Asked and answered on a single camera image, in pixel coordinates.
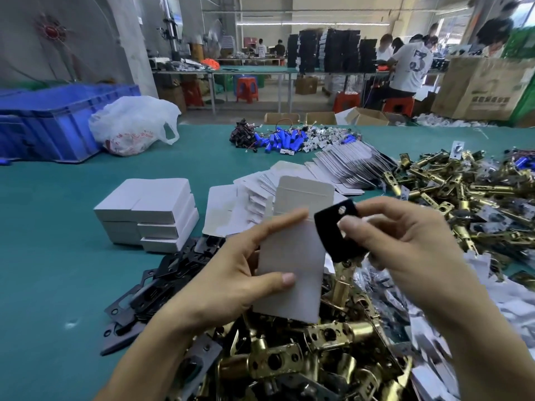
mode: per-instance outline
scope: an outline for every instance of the fluorescent light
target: fluorescent light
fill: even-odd
[[[441,13],[438,13],[438,15],[444,15],[444,14],[451,14],[451,13],[458,13],[460,11],[466,11],[467,9],[470,9],[470,7],[463,7],[463,8],[457,8],[457,9],[450,9],[449,11],[443,11]]]
[[[237,22],[238,26],[281,26],[281,25],[306,25],[306,26],[390,26],[388,22]]]

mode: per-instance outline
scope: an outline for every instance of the number 3 on shirt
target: number 3 on shirt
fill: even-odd
[[[418,56],[418,58],[420,58],[420,60],[419,61],[414,61],[414,60],[411,61],[409,67],[413,72],[419,73],[425,67],[424,58],[427,56],[427,53],[420,52],[420,51],[416,50],[416,51],[414,51],[414,56],[413,57],[416,57],[416,56]]]

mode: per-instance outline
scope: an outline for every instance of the white t-shirt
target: white t-shirt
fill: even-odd
[[[266,45],[258,45],[256,46],[256,53],[258,53],[259,58],[266,57],[266,53],[268,52]]]
[[[433,63],[433,52],[423,42],[402,46],[392,56],[398,64],[390,81],[390,88],[416,93]]]
[[[393,54],[394,50],[390,46],[388,46],[384,52],[379,51],[379,48],[377,48],[377,60],[384,60],[387,62]]]

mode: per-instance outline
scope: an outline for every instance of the fingernail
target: fingernail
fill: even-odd
[[[347,231],[351,228],[357,228],[362,222],[362,219],[357,218],[356,216],[346,215],[338,221],[337,225],[340,230]]]
[[[291,287],[295,284],[295,274],[293,273],[283,273],[283,286]]]

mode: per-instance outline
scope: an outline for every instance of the clear plastic bag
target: clear plastic bag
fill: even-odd
[[[108,152],[131,156],[144,152],[155,141],[168,145],[178,138],[177,118],[180,110],[172,102],[150,96],[121,97],[91,115],[89,128],[97,143]],[[173,131],[167,139],[164,125]]]

